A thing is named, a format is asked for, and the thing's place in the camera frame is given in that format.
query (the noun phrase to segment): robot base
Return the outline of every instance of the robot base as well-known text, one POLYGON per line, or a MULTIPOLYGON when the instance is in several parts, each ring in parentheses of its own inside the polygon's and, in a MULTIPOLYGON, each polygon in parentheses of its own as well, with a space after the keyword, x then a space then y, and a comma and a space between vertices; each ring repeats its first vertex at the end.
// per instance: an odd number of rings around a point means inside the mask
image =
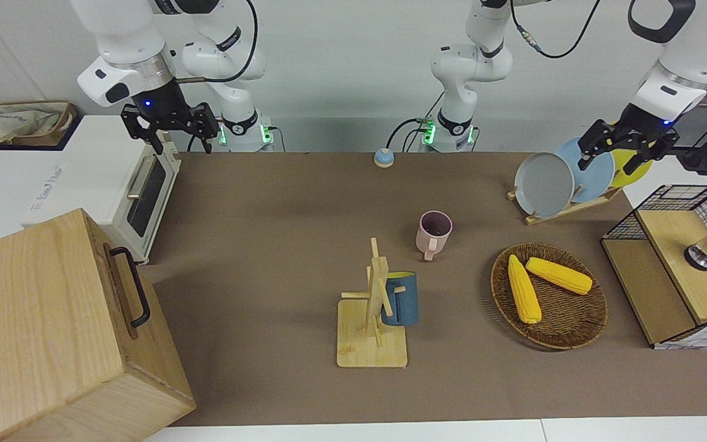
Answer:
POLYGON ((220 138, 213 143, 213 152, 274 152, 274 139, 269 127, 272 120, 258 114, 258 122, 242 135, 234 134, 226 126, 220 124, 220 138))

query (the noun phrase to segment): plate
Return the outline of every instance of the plate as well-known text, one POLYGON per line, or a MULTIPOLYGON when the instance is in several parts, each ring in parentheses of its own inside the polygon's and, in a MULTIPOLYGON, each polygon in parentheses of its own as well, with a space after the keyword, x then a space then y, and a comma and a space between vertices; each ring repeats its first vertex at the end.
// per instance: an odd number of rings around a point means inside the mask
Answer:
POLYGON ((580 137, 572 138, 564 143, 555 154, 563 158, 574 176, 575 188, 582 186, 579 192, 572 196, 573 203, 584 203, 599 198, 607 191, 612 177, 615 175, 615 160, 610 152, 603 153, 594 158, 584 171, 580 170, 578 161, 581 159, 580 137))
POLYGON ((550 218, 566 209, 574 193, 572 170, 554 153, 534 153, 514 176, 514 196, 528 215, 550 218))
POLYGON ((634 150, 615 149, 614 151, 612 151, 612 158, 615 159, 616 170, 616 174, 612 179, 611 183, 612 187, 624 187, 625 185, 632 184, 632 182, 636 182, 638 179, 643 178, 643 176, 648 173, 648 169, 650 169, 651 165, 653 165, 654 163, 653 161, 643 163, 632 174, 624 173, 624 166, 626 165, 626 162, 628 162, 632 157, 634 157, 635 154, 636 152, 634 150))
POLYGON ((523 242, 504 250, 493 264, 490 287, 496 306, 508 324, 548 349, 570 350, 591 344, 607 325, 607 302, 597 278, 572 254, 548 244, 523 242), (528 258, 536 257, 567 266, 589 275, 594 284, 588 294, 578 295, 528 272, 542 309, 542 320, 537 324, 523 324, 509 285, 509 255, 515 255, 523 264, 528 258))

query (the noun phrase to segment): oven door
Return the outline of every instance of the oven door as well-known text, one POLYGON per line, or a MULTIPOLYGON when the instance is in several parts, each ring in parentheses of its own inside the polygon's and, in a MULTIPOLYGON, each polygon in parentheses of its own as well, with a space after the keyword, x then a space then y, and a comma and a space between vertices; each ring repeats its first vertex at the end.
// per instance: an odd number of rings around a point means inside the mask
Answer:
POLYGON ((174 169, 163 156, 150 152, 141 157, 125 195, 123 216, 118 221, 118 230, 126 242, 137 244, 137 249, 132 251, 137 260, 146 261, 149 257, 175 176, 174 169))

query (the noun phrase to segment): label on toaster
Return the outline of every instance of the label on toaster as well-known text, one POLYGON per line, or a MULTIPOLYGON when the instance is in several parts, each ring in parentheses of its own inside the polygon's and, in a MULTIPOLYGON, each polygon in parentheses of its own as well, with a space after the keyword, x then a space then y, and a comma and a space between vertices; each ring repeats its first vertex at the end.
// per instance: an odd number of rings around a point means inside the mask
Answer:
POLYGON ((59 181, 59 177, 61 177, 63 171, 64 165, 57 165, 53 168, 51 176, 43 182, 42 188, 40 188, 40 193, 37 194, 34 201, 32 201, 31 206, 29 207, 29 212, 37 213, 40 209, 42 209, 42 205, 45 204, 45 200, 48 199, 48 196, 53 191, 53 187, 56 185, 56 182, 59 181))

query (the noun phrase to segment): white toaster oven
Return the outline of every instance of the white toaster oven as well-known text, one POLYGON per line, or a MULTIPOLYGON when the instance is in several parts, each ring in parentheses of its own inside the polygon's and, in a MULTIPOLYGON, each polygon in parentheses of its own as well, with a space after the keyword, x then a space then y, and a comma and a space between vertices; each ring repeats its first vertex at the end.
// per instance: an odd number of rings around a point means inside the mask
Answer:
POLYGON ((118 117, 87 115, 28 204, 22 226, 81 207, 116 246, 148 261, 180 166, 169 134, 160 139, 163 153, 157 155, 149 144, 132 140, 118 117))

